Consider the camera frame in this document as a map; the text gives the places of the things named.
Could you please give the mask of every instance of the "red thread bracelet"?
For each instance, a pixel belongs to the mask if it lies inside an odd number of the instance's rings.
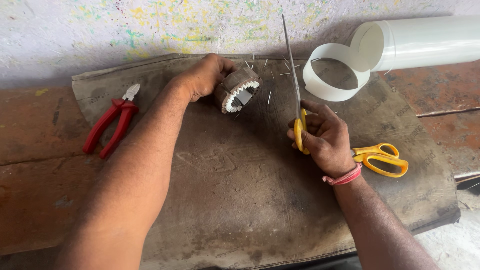
[[[354,179],[356,179],[360,175],[361,168],[362,168],[362,164],[357,163],[357,166],[351,172],[345,174],[344,176],[342,176],[340,178],[333,179],[331,177],[324,176],[324,177],[322,177],[322,180],[324,182],[328,183],[329,185],[350,183],[351,181],[353,181]]]

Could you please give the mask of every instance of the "painted wall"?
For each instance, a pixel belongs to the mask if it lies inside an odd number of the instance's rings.
[[[361,23],[480,14],[478,0],[0,0],[0,88],[69,85],[72,75],[169,53],[294,55],[344,43]]]

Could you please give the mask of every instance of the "pliers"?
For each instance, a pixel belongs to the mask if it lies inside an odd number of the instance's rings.
[[[102,116],[102,118],[98,120],[88,135],[87,141],[83,147],[85,154],[93,153],[102,133],[121,112],[119,125],[117,126],[117,129],[115,130],[115,133],[108,142],[107,146],[105,146],[105,148],[103,148],[103,150],[100,152],[100,158],[105,159],[111,153],[113,153],[113,151],[115,151],[120,141],[123,139],[125,132],[127,132],[132,116],[138,113],[139,109],[133,103],[133,98],[138,93],[138,90],[140,90],[140,84],[135,84],[128,88],[127,92],[122,98],[112,98],[112,107],[110,107],[110,109]]]

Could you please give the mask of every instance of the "hand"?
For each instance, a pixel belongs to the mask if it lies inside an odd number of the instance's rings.
[[[326,105],[302,100],[301,106],[313,112],[305,117],[308,132],[302,130],[301,139],[318,167],[333,178],[342,177],[353,170],[356,163],[350,152],[347,124]],[[288,123],[291,129],[287,136],[295,141],[294,123],[295,119]]]
[[[207,54],[187,71],[172,79],[171,83],[181,84],[195,102],[213,93],[226,76],[237,71],[235,63],[214,53]]]

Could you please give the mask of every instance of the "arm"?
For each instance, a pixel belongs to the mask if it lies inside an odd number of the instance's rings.
[[[314,113],[307,115],[302,141],[320,169],[333,178],[354,169],[347,124],[326,105],[302,100],[302,107]],[[295,140],[293,130],[287,135]],[[438,269],[362,176],[333,188],[364,269]]]
[[[138,269],[145,237],[167,196],[185,109],[236,69],[209,54],[165,87],[105,164],[56,269]]]

